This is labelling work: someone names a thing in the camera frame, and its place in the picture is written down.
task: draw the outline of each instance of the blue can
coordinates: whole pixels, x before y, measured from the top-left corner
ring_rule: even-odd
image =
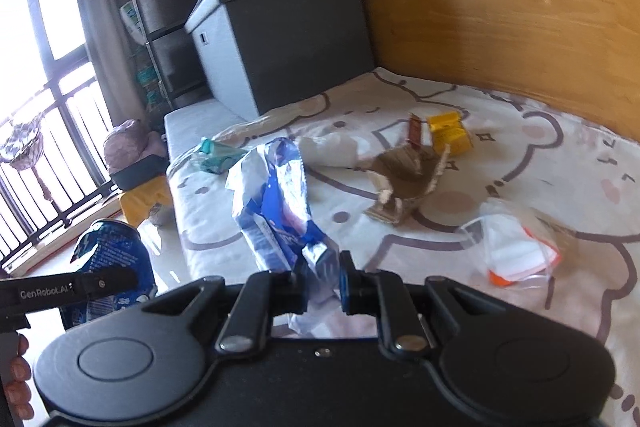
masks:
[[[157,291],[151,259],[138,230],[116,219],[99,219],[79,238],[69,272],[93,272],[108,266],[131,267],[138,277],[134,290],[88,303],[60,308],[65,330],[111,312],[145,302]]]

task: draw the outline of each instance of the storage drawer unit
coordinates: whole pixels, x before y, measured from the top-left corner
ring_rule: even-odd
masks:
[[[137,0],[138,10],[145,23],[149,39],[163,29],[182,26],[187,20],[195,0]]]
[[[191,36],[184,29],[151,42],[166,89],[175,96],[206,82]]]

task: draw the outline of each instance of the brown snack wrapper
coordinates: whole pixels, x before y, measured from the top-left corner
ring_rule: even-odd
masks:
[[[376,188],[378,200],[365,214],[398,225],[435,190],[447,166],[449,152],[449,145],[442,155],[437,155],[431,147],[415,150],[407,143],[376,156],[367,174]]]

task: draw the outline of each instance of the finger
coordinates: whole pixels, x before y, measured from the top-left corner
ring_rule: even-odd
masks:
[[[31,378],[31,367],[23,357],[17,357],[11,361],[11,374],[17,381],[25,381]]]
[[[27,340],[27,337],[20,334],[20,341],[18,342],[18,355],[23,356],[27,349],[29,349],[29,341]]]
[[[31,420],[34,416],[33,407],[28,403],[16,406],[15,413],[21,420]]]
[[[4,393],[12,405],[26,405],[31,399],[31,389],[24,382],[12,382],[6,385]]]

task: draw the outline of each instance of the wooden headboard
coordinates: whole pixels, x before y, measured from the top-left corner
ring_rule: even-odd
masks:
[[[378,63],[524,94],[640,140],[640,0],[365,0]]]

